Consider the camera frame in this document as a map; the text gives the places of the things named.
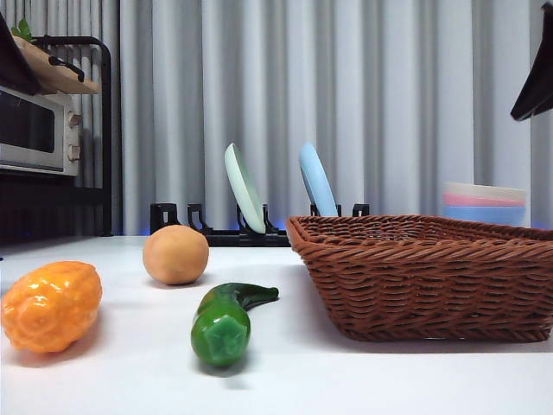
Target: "black dish rack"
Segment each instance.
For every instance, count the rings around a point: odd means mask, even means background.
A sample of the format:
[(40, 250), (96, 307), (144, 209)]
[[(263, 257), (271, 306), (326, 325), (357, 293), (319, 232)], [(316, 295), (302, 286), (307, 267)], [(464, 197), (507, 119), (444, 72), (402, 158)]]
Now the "black dish rack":
[[(336, 205), (338, 215), (342, 216), (341, 205)], [(310, 214), (320, 216), (315, 205), (310, 206)], [(367, 216), (370, 207), (366, 203), (355, 203), (352, 216)], [(251, 230), (244, 220), (240, 206), (236, 205), (236, 230), (218, 230), (210, 227), (204, 218), (204, 209), (200, 203), (190, 203), (187, 206), (188, 226), (202, 233), (209, 246), (290, 246), (286, 230), (278, 229), (269, 220), (269, 208), (263, 205), (263, 217), (265, 233), (257, 233)], [(149, 205), (149, 233), (152, 234), (162, 227), (181, 225), (178, 220), (177, 206), (175, 203), (152, 203)]]

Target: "toy fruit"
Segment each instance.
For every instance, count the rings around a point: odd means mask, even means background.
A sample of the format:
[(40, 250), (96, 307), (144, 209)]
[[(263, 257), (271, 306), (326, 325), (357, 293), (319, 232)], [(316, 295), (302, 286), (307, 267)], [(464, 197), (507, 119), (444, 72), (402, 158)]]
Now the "toy fruit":
[(96, 269), (53, 262), (21, 277), (2, 298), (2, 325), (14, 348), (60, 352), (96, 319), (102, 286)]
[(214, 366), (238, 361), (250, 340), (246, 311), (278, 299), (277, 288), (229, 283), (212, 288), (201, 300), (190, 335), (200, 360)]
[(208, 257), (204, 235), (191, 227), (171, 225), (146, 239), (142, 259), (153, 279), (164, 284), (189, 284), (206, 269)]

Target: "oven knob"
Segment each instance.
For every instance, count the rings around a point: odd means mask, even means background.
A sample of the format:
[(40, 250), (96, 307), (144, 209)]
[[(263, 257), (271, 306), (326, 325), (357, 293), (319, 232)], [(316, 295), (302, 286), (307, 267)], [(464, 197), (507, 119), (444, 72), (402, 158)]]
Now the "oven knob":
[(80, 146), (69, 144), (67, 146), (67, 157), (72, 162), (74, 162), (75, 160), (80, 160)]
[(80, 125), (83, 118), (79, 114), (73, 114), (72, 112), (69, 112), (69, 127), (73, 128), (77, 125)]

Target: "wicker basket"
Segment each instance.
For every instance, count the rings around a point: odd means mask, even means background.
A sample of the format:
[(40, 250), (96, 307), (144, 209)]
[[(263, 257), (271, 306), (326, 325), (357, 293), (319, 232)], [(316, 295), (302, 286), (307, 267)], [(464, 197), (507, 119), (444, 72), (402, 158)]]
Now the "wicker basket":
[(420, 215), (286, 227), (330, 319), (355, 340), (549, 338), (551, 231)]

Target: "orange fruit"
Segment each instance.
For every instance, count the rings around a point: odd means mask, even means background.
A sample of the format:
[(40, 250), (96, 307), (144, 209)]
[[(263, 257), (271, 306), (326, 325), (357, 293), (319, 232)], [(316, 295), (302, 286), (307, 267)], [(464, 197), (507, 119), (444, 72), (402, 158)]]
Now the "orange fruit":
[(144, 242), (143, 264), (148, 274), (164, 284), (190, 284), (207, 266), (209, 245), (201, 233), (184, 225), (170, 225)]
[(2, 298), (2, 325), (16, 349), (60, 352), (96, 319), (102, 286), (96, 269), (78, 261), (44, 265)]

